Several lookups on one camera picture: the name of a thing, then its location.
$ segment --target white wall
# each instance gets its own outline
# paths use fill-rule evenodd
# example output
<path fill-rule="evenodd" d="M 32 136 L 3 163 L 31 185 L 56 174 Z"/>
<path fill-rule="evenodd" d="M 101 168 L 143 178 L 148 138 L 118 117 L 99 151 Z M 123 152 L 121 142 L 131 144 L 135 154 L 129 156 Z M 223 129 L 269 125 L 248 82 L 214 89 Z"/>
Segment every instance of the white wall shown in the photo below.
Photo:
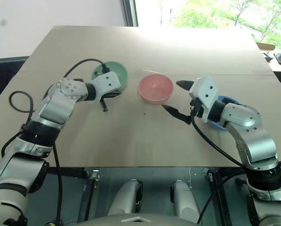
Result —
<path fill-rule="evenodd" d="M 55 25 L 125 26 L 121 0 L 0 0 L 0 58 L 29 56 Z"/>

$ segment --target table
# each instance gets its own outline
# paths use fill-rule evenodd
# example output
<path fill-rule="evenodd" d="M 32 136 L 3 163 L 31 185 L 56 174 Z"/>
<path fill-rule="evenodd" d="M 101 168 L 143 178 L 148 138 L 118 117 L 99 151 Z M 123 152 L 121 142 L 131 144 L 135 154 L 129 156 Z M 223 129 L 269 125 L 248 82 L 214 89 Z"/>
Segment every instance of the table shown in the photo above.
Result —
<path fill-rule="evenodd" d="M 173 118 L 162 106 L 141 99 L 137 85 L 152 71 L 173 82 L 211 75 L 220 95 L 259 110 L 281 159 L 281 84 L 253 39 L 237 31 L 191 28 L 54 27 L 0 96 L 0 149 L 27 117 L 9 106 L 9 94 L 26 91 L 37 106 L 46 89 L 85 58 L 122 63 L 128 71 L 128 85 L 120 96 L 106 100 L 106 113 L 99 103 L 76 105 L 56 141 L 61 166 L 235 166 L 192 126 Z M 69 77 L 88 80 L 95 67 L 95 63 L 82 64 Z M 174 87 L 166 104 L 188 114 L 187 91 Z M 28 109 L 25 97 L 16 96 L 14 103 Z M 239 160 L 227 132 L 197 123 Z M 54 166 L 53 154 L 47 161 Z"/>
<path fill-rule="evenodd" d="M 269 66 L 271 67 L 271 70 L 274 72 L 281 72 L 281 65 L 277 62 L 274 56 L 274 53 L 281 53 L 281 52 L 275 50 L 269 51 L 267 49 L 261 49 L 261 53 L 267 53 L 267 52 L 273 55 L 273 59 L 270 62 L 268 62 Z"/>

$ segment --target floor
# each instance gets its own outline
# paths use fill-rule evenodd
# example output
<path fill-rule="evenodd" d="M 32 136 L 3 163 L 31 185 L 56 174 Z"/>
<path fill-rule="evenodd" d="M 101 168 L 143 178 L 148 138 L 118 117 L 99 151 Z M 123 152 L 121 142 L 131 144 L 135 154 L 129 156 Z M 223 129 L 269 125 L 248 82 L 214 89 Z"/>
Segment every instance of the floor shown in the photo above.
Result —
<path fill-rule="evenodd" d="M 189 183 L 189 167 L 160 168 L 96 168 L 99 170 L 100 182 L 94 190 L 89 218 L 105 216 L 117 190 L 127 180 L 136 178 L 144 184 L 142 208 L 140 212 L 174 215 L 170 202 L 169 188 L 178 179 Z M 202 209 L 210 195 L 210 187 L 204 168 L 191 169 L 192 192 L 199 208 Z M 63 177 L 62 221 L 66 226 L 76 224 L 81 196 L 85 181 L 83 179 Z M 225 185 L 227 202 L 233 226 L 249 226 L 247 216 L 246 186 L 238 187 L 234 179 Z M 28 225 L 43 226 L 53 221 L 56 215 L 57 176 L 48 174 L 42 188 L 29 194 L 26 217 Z M 211 202 L 203 217 L 203 225 L 221 225 L 216 202 Z"/>

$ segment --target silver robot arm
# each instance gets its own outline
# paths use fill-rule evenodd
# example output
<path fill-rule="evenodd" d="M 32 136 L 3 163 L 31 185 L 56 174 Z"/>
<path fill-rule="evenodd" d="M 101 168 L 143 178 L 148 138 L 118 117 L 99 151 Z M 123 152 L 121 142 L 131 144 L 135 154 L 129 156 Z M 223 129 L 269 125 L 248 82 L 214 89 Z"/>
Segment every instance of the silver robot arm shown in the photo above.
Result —
<path fill-rule="evenodd" d="M 21 134 L 9 145 L 0 162 L 0 225 L 18 222 L 24 217 L 27 193 L 37 191 L 43 183 L 49 156 L 60 130 L 68 122 L 77 102 L 96 103 L 109 92 L 120 88 L 114 72 L 102 74 L 84 83 L 63 78 L 53 84 L 32 114 Z"/>
<path fill-rule="evenodd" d="M 236 142 L 251 193 L 247 197 L 251 224 L 281 223 L 281 164 L 259 112 L 246 105 L 219 102 L 218 88 L 210 77 L 198 79 L 189 93 L 193 100 L 201 102 L 202 121 L 219 122 Z"/>

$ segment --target blue bowl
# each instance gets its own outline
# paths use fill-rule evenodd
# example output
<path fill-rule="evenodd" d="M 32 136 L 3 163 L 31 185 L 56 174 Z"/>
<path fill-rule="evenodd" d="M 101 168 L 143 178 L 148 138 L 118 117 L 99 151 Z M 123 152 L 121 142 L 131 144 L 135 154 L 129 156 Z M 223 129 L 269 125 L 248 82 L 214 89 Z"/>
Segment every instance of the blue bowl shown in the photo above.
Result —
<path fill-rule="evenodd" d="M 227 96 L 218 96 L 218 101 L 222 101 L 224 98 L 226 99 L 229 99 L 229 100 L 232 100 L 234 101 L 236 104 L 238 104 L 239 102 L 237 102 L 235 99 L 232 99 L 230 97 L 227 97 Z M 212 128 L 214 129 L 217 129 L 217 130 L 220 130 L 220 131 L 227 131 L 224 127 L 222 127 L 220 125 L 220 123 L 218 122 L 214 122 L 214 121 L 208 121 L 207 122 Z"/>

